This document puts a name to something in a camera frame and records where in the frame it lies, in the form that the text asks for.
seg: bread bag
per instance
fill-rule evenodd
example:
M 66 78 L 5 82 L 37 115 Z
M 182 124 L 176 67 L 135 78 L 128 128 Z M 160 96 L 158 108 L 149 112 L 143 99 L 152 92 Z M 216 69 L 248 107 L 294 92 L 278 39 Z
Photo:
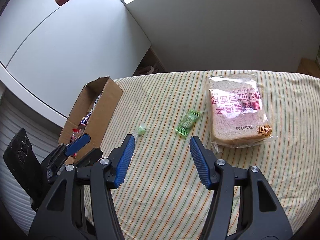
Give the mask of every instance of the bread bag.
M 212 146 L 249 147 L 274 138 L 255 75 L 208 77 L 206 92 Z

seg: cardboard box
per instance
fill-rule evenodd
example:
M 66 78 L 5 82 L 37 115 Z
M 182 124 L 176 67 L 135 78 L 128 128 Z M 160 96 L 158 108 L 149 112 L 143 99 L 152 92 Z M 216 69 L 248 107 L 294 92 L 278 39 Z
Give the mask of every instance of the cardboard box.
M 78 151 L 75 162 L 80 160 L 92 148 L 100 147 L 113 112 L 122 96 L 122 89 L 109 77 L 98 78 L 86 84 L 73 105 L 69 118 L 62 129 L 58 141 L 59 144 L 70 142 L 70 136 L 73 133 L 72 129 L 77 129 L 82 118 L 92 109 L 99 94 L 101 94 L 100 99 L 84 129 L 84 133 L 90 135 L 91 141 Z M 73 162 L 74 159 L 69 157 L 65 163 L 71 164 Z
M 297 73 L 320 78 L 320 68 L 318 67 L 317 63 L 307 58 L 301 59 Z

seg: metal screw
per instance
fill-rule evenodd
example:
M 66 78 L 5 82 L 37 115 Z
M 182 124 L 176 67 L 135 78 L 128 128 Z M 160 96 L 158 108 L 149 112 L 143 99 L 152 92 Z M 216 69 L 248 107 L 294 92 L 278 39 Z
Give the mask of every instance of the metal screw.
M 226 164 L 226 161 L 223 160 L 223 159 L 218 159 L 218 160 L 217 160 L 217 164 L 220 165 L 220 166 L 223 166 L 223 165 Z
M 258 172 L 259 168 L 257 166 L 251 166 L 250 168 L 253 172 Z
M 69 164 L 66 166 L 66 171 L 72 171 L 74 166 L 72 164 Z
M 103 159 L 100 160 L 100 163 L 102 165 L 107 165 L 109 163 L 109 159 L 108 158 L 103 158 Z

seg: cabinet door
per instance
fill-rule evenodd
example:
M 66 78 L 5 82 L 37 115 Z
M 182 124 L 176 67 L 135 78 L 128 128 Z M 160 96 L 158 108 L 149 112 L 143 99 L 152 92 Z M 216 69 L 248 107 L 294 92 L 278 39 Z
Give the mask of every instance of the cabinet door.
M 58 8 L 54 0 L 9 0 L 0 16 L 0 62 L 5 67 L 25 38 Z
M 120 0 L 70 0 L 28 36 L 7 70 L 68 116 L 87 82 L 131 76 L 149 47 Z

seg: striped tablecloth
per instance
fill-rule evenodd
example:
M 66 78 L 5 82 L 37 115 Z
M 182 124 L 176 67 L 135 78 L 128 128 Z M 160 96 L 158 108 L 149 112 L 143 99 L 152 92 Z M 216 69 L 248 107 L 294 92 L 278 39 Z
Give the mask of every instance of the striped tablecloth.
M 211 148 L 204 96 L 205 78 L 253 73 L 278 139 L 260 146 L 224 148 L 218 156 L 233 166 L 260 167 L 276 192 L 293 231 L 320 197 L 320 79 L 297 73 L 198 71 L 160 73 L 116 80 L 123 96 L 101 144 L 104 157 L 140 124 L 139 138 L 124 184 L 112 192 L 126 239 L 198 239 L 213 192 L 200 183 L 189 141 L 197 135 Z M 174 127 L 189 109 L 203 112 L 187 138 Z M 229 233 L 236 230 L 239 188 Z M 91 214 L 90 189 L 85 202 Z

